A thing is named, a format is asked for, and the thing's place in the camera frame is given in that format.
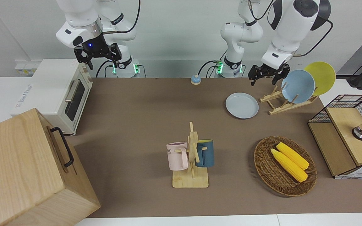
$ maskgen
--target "black metal handle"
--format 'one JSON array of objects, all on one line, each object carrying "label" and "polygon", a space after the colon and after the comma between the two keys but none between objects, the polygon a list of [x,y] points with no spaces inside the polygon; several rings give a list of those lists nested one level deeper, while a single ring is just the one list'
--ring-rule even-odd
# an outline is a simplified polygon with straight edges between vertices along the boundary
[{"label": "black metal handle", "polygon": [[51,132],[58,131],[59,134],[61,135],[63,144],[65,145],[66,151],[68,152],[68,155],[69,155],[69,162],[65,163],[63,166],[69,167],[70,165],[72,165],[74,163],[74,156],[72,155],[71,149],[69,148],[68,143],[66,142],[66,139],[63,136],[62,130],[58,127],[54,127],[52,129],[50,129],[50,131]]}]

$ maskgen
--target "pink mug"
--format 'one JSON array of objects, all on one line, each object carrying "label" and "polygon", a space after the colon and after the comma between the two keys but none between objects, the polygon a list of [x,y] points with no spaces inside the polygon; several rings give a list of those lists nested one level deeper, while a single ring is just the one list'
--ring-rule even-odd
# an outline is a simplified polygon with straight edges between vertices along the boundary
[{"label": "pink mug", "polygon": [[167,157],[170,170],[188,169],[187,143],[175,142],[167,144]]}]

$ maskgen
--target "mug handle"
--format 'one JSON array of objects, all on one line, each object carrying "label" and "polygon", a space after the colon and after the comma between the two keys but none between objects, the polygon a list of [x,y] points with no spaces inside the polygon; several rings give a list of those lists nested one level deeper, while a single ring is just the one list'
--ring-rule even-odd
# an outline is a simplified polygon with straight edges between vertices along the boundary
[{"label": "mug handle", "polygon": [[185,147],[180,147],[180,149],[182,156],[182,167],[188,167],[187,149]]},{"label": "mug handle", "polygon": [[205,150],[207,150],[207,147],[202,147],[202,165],[205,165]]}]

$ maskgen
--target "brown tabletop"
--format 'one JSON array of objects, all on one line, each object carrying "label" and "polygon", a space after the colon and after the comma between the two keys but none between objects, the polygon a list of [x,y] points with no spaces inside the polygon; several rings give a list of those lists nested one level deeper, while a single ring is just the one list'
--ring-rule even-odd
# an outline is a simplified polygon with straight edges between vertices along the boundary
[{"label": "brown tabletop", "polygon": [[[307,125],[323,107],[319,100],[274,116],[259,103],[248,120],[225,108],[232,93],[258,99],[272,90],[270,79],[255,86],[246,78],[202,79],[198,86],[188,78],[95,79],[77,135],[68,137],[102,205],[90,217],[362,212],[362,180],[333,179]],[[166,144],[187,141],[190,121],[200,139],[214,140],[205,189],[171,185]],[[253,151],[268,136],[290,138],[311,155],[318,170],[311,192],[287,198],[266,187]]]}]

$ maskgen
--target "yellow corn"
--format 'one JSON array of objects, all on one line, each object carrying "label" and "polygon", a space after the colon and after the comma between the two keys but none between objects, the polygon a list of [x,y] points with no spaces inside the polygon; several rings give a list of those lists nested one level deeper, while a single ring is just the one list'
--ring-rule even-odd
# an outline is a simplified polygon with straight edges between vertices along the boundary
[{"label": "yellow corn", "polygon": [[275,157],[277,162],[279,162],[280,165],[282,165],[283,168],[294,177],[294,179],[296,179],[298,182],[303,182],[307,179],[307,173],[304,172],[303,169],[297,166],[297,164],[295,164],[287,156],[273,148],[270,149],[270,151],[272,152],[273,157]]},{"label": "yellow corn", "polygon": [[309,163],[302,156],[300,156],[295,150],[291,149],[285,143],[280,142],[276,145],[277,149],[287,156],[290,160],[297,164],[301,169],[308,169]]}]

